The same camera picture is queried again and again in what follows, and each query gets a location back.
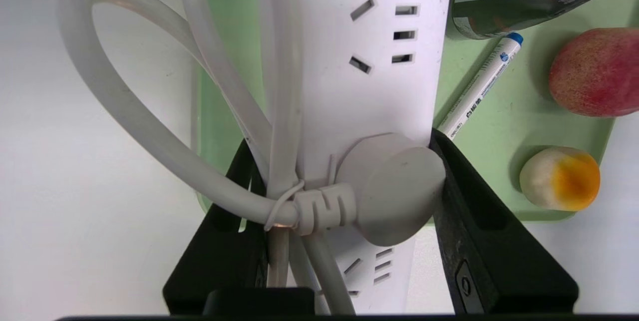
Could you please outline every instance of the power outlet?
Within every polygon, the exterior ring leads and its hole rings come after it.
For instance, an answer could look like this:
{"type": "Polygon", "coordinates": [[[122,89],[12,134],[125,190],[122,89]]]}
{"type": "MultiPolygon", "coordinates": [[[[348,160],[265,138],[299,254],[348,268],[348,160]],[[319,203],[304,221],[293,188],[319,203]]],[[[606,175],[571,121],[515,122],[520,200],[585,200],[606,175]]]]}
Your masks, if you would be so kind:
{"type": "MultiPolygon", "coordinates": [[[[427,143],[449,0],[301,2],[299,172],[307,185],[329,184],[345,152],[365,137],[396,132],[427,143]]],[[[379,248],[354,228],[327,237],[359,314],[404,311],[413,239],[379,248]]]]}

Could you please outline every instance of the cord strain relief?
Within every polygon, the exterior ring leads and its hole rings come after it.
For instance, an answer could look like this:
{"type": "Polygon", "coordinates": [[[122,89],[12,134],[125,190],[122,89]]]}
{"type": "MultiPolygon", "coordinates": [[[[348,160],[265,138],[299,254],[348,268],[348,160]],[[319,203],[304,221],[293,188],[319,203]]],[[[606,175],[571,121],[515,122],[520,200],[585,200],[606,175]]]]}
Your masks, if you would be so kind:
{"type": "Polygon", "coordinates": [[[349,184],[301,191],[293,202],[299,212],[296,232],[300,235],[348,225],[357,217],[354,191],[349,184]]]}

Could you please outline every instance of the blue cap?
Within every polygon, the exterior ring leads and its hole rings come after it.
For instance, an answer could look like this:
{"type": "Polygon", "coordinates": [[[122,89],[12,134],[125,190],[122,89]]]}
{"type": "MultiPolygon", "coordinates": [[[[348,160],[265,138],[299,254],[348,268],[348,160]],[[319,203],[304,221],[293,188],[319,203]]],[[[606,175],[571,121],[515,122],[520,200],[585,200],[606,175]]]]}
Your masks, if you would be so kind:
{"type": "Polygon", "coordinates": [[[523,36],[521,36],[519,33],[517,32],[512,32],[508,35],[506,35],[505,37],[508,37],[509,39],[513,39],[514,41],[517,41],[517,43],[521,46],[521,43],[523,43],[523,36]]]}

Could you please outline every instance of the plug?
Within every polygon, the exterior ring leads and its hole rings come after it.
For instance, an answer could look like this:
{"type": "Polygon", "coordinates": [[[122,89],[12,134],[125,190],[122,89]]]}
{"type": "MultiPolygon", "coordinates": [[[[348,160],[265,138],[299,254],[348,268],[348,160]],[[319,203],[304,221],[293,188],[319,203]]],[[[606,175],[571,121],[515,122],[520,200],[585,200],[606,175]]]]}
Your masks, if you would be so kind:
{"type": "Polygon", "coordinates": [[[336,182],[353,188],[354,225],[365,239],[393,246],[433,216],[445,178],[433,150],[400,134],[383,134],[361,140],[347,153],[336,182]]]}

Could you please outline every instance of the yellow fruit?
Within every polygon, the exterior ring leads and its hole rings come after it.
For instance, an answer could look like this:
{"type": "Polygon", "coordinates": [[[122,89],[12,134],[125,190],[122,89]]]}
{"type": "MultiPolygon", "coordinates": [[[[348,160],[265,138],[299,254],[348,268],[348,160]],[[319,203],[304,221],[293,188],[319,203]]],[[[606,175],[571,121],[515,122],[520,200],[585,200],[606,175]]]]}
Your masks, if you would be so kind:
{"type": "Polygon", "coordinates": [[[601,178],[597,162],[587,152],[553,147],[526,162],[520,184],[526,198],[539,207],[579,211],[595,200],[601,178]]]}

